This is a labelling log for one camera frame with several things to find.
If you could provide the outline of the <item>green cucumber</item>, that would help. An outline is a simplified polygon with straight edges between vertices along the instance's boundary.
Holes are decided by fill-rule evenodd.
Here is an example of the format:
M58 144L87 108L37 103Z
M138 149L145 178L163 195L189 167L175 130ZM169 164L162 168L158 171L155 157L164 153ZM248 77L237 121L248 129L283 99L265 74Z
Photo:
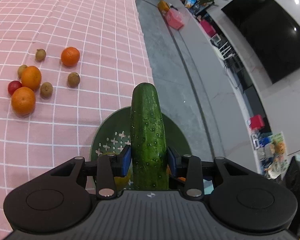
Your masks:
M134 189L168 190L166 134L156 88L141 83L133 90L130 110Z

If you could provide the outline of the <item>orange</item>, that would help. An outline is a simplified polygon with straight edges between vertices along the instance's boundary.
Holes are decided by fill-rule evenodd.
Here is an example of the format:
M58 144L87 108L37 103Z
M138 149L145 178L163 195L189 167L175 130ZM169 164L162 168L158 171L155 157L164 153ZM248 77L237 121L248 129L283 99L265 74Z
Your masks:
M36 96L28 87L18 88L11 97L11 105L14 112L19 116L31 114L36 105Z
M36 91L41 84L42 74L36 66L28 66L21 74L21 84L23 87L27 87Z

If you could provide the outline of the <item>lone orange tangerine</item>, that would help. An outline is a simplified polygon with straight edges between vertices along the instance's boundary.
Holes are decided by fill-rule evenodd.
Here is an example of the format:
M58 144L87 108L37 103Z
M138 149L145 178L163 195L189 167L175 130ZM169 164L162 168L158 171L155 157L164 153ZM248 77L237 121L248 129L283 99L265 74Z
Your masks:
M61 53L61 62L66 67L76 65L80 58L80 51L75 47L67 47Z

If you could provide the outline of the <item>red cherry tomato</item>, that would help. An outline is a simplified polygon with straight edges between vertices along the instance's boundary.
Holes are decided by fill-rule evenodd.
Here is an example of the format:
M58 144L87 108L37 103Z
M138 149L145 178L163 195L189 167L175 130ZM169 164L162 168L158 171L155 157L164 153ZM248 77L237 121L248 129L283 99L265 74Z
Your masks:
M8 90L8 93L10 94L10 96L12 96L13 93L21 87L22 87L21 82L14 80L8 84L7 90Z

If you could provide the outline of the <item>colourful cartoon package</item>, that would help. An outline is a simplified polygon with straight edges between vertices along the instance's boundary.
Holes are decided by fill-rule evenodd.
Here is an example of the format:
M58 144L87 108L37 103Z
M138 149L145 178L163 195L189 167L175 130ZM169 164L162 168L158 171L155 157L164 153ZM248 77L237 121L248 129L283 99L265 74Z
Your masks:
M259 140L262 174L271 180L281 179L288 169L287 146L283 132Z

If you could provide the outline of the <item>green perforated plate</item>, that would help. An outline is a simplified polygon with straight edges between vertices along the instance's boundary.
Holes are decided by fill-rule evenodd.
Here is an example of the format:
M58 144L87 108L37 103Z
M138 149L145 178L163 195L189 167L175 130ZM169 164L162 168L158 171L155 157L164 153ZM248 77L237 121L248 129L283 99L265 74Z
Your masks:
M180 155L190 153L189 145L179 127L166 115L162 115L165 126L167 148L174 148ZM120 154L130 146L130 108L126 107L110 115L98 129L91 146L91 160L96 161L103 153ZM169 172L167 166L168 190Z

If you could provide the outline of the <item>white marble tv bench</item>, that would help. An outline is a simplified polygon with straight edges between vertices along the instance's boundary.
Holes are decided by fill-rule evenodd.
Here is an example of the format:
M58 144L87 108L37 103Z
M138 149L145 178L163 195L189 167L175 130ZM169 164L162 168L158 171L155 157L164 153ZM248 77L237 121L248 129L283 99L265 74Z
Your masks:
M177 42L190 55L191 66L186 70L207 121L213 155L262 174L259 140L261 133L271 129L255 87L243 89L228 62L220 58L219 50L181 0L165 1L183 15L184 26L176 31ZM252 131L248 120L257 114L265 126Z

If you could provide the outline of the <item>red box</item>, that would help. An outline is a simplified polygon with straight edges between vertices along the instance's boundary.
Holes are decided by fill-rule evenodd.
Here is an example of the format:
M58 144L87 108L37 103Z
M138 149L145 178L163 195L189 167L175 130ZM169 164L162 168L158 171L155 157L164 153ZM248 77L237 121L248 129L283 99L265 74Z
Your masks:
M248 120L249 127L252 131L264 128L264 120L260 114L254 115Z

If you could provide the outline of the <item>brown longan near pear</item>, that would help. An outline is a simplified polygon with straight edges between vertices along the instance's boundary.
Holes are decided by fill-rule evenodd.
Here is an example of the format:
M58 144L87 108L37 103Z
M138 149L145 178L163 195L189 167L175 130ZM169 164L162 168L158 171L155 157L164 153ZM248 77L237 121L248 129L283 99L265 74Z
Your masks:
M80 75L77 72L72 72L68 75L67 84L70 88L76 88L81 81Z

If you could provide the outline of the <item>brown longan beside orange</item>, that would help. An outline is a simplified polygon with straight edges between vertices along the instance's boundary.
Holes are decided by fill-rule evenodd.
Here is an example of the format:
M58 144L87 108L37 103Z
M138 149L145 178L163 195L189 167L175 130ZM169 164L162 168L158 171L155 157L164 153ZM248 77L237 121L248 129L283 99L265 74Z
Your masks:
M51 98L53 94L53 86L49 82L45 82L40 87L40 96L44 99Z

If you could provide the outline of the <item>pink checkered tablecloth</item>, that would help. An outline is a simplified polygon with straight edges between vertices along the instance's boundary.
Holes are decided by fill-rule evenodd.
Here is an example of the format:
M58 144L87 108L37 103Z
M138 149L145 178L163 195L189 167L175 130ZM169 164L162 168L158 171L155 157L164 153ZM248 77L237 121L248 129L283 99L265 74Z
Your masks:
M14 188L75 157L152 82L136 0L0 0L0 239Z

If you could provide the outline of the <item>brown longan behind orange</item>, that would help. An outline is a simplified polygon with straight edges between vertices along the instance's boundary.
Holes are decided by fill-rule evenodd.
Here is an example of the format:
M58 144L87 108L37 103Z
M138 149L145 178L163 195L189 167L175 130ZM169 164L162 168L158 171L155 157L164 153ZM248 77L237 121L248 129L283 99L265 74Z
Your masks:
M23 71L27 68L27 65L23 64L21 65L18 70L17 70L17 74L18 74L18 79L21 79L22 73Z

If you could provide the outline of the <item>far brown longan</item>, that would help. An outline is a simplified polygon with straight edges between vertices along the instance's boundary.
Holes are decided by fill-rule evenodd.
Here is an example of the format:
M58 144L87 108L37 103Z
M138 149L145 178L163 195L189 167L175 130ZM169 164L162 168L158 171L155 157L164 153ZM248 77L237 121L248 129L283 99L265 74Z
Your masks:
M46 58L46 51L44 49L37 49L35 59L37 62L41 62Z

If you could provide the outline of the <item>black television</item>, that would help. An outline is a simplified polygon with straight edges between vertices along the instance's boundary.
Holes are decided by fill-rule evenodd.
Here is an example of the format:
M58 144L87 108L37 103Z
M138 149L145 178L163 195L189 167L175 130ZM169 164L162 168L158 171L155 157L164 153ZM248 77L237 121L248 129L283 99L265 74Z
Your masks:
M275 0L232 0L222 11L250 44L272 83L300 68L300 25Z

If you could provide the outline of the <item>magenta box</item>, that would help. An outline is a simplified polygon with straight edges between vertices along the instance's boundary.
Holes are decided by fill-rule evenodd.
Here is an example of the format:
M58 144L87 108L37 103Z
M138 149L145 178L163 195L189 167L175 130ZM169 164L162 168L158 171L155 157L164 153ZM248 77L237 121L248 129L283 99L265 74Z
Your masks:
M209 37L213 37L216 35L216 30L209 22L207 22L207 20L205 19L201 20L200 25L202 26L202 28L204 29L204 31L207 33Z

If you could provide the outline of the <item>pink box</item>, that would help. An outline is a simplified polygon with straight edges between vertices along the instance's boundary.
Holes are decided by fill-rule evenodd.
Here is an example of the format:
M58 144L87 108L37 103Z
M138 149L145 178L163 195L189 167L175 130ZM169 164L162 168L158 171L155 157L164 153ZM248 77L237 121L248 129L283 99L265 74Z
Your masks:
M176 9L170 8L165 14L167 24L173 29L179 30L184 26L183 15Z

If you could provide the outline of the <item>orange box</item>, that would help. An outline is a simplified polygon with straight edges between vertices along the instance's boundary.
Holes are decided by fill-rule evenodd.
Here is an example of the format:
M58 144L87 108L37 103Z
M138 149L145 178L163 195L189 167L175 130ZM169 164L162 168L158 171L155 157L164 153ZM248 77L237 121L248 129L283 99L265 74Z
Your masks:
M166 14L170 9L170 6L164 0L160 0L157 7L162 14Z

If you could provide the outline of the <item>blue snack bag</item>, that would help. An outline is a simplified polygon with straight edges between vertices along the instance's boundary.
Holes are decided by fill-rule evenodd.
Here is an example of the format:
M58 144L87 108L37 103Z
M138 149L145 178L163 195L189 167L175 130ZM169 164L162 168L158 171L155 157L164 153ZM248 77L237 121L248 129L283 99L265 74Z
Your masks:
M185 0L184 2L184 5L186 8L191 8L195 3L196 3L197 0Z

